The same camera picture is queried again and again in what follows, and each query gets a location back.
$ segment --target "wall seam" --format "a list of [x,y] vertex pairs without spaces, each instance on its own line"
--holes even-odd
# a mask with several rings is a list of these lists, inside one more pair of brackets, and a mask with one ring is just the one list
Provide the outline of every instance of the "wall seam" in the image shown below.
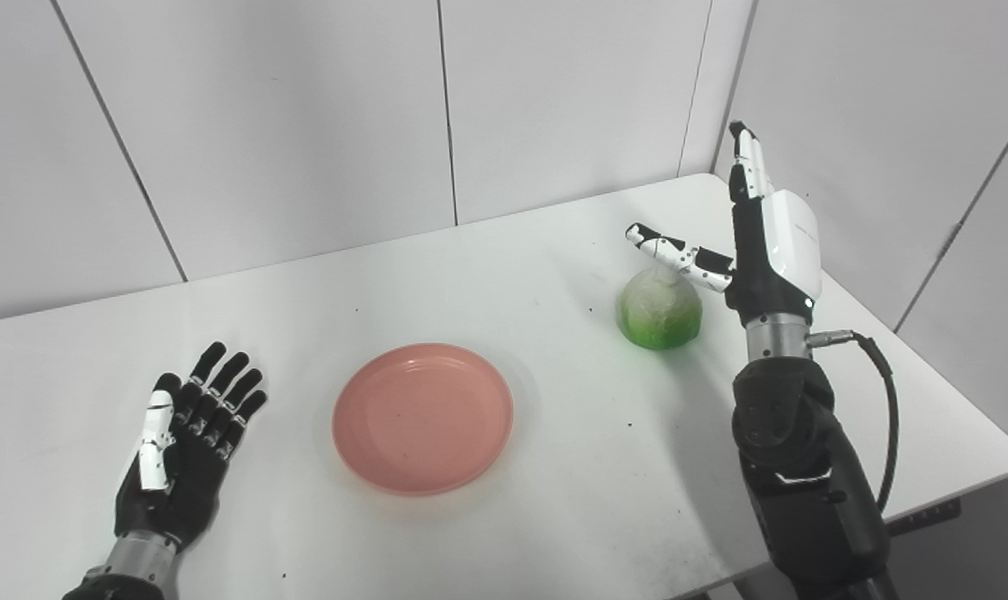
[[897,322],[896,327],[893,328],[893,334],[899,334],[900,328],[904,327],[904,322],[906,322],[908,316],[911,315],[911,311],[914,310],[915,304],[918,303],[918,297],[922,295],[923,291],[926,290],[926,285],[929,284],[930,278],[933,278],[934,271],[937,270],[938,266],[941,266],[942,259],[944,259],[944,256],[949,253],[950,247],[953,247],[953,244],[957,241],[957,236],[960,235],[960,232],[963,230],[968,218],[972,215],[974,206],[977,206],[977,201],[979,201],[982,195],[985,194],[985,190],[989,186],[989,182],[992,182],[992,177],[996,174],[996,170],[999,170],[1000,163],[1003,162],[1004,156],[1007,156],[1007,152],[1008,137],[1007,143],[1004,144],[1004,147],[1000,150],[999,155],[996,156],[996,159],[992,162],[992,167],[989,168],[988,173],[985,175],[985,179],[982,181],[982,185],[977,188],[977,193],[974,194],[974,198],[970,201],[967,209],[964,210],[964,215],[960,218],[960,221],[953,225],[953,231],[949,233],[944,246],[941,246],[940,251],[937,253],[937,257],[933,258],[933,264],[929,267],[929,270],[926,271],[926,276],[922,278],[922,283],[918,284],[918,289],[915,290],[914,295],[911,296],[910,303],[907,304],[907,308],[904,309],[904,314],[900,316],[899,322]]
[[118,132],[118,125],[115,124],[114,118],[111,117],[111,111],[107,108],[107,103],[104,102],[104,95],[100,93],[100,88],[96,84],[96,79],[94,79],[92,72],[89,72],[89,64],[85,61],[85,54],[81,52],[81,46],[78,45],[77,39],[74,38],[74,31],[70,28],[70,23],[66,20],[66,15],[62,14],[60,5],[58,5],[57,0],[49,0],[50,7],[55,11],[55,16],[58,18],[58,23],[62,27],[62,31],[66,33],[66,39],[70,42],[70,46],[74,49],[74,53],[78,58],[78,65],[81,65],[81,72],[85,73],[85,79],[89,81],[89,87],[93,91],[93,95],[96,97],[96,103],[99,104],[100,110],[104,113],[104,119],[107,119],[108,127],[111,128],[111,134],[114,136],[114,140],[118,143],[118,150],[122,152],[122,157],[126,160],[126,166],[129,167],[130,173],[133,173],[133,181],[137,183],[137,189],[141,191],[141,198],[144,199],[144,203],[148,206],[148,213],[152,216],[152,221],[156,224],[156,229],[159,231],[159,235],[163,238],[163,243],[166,246],[166,251],[171,256],[171,261],[173,261],[173,266],[176,268],[180,276],[180,280],[188,281],[188,277],[184,273],[183,266],[180,265],[180,259],[176,255],[176,251],[173,250],[173,244],[166,235],[166,229],[163,228],[163,223],[159,218],[159,213],[156,212],[156,206],[152,204],[152,198],[148,197],[148,190],[144,187],[144,181],[141,179],[140,171],[137,171],[137,166],[133,164],[133,157],[129,155],[129,149],[126,147],[126,142],[122,139],[122,134]]

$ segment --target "fingertip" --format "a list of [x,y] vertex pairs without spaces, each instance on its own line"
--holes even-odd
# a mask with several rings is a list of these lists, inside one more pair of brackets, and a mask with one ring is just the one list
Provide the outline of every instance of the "fingertip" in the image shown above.
[[173,375],[172,372],[164,372],[159,376],[159,380],[156,381],[156,386],[152,390],[166,391],[171,397],[176,397],[176,393],[180,390],[180,377]]
[[256,410],[263,407],[264,403],[267,403],[267,392],[263,390],[252,391],[252,395],[244,398],[244,402],[241,402],[237,414],[244,417],[244,421],[248,421],[252,418],[252,414],[255,414]]

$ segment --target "white wall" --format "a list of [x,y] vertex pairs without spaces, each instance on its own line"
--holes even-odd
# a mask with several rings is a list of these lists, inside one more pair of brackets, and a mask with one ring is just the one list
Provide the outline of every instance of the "white wall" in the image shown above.
[[191,278],[454,224],[433,0],[61,0]]
[[731,116],[894,327],[1007,140],[1008,0],[759,2]]
[[52,8],[0,0],[0,318],[179,280]]
[[[899,333],[1008,434],[1008,152]],[[1008,598],[1008,481],[900,539],[892,567],[904,598]]]
[[[57,4],[196,278],[707,170],[751,0]],[[0,316],[179,280],[45,4],[0,115]]]
[[674,177],[689,122],[712,155],[748,3],[722,5],[444,0],[459,221]]

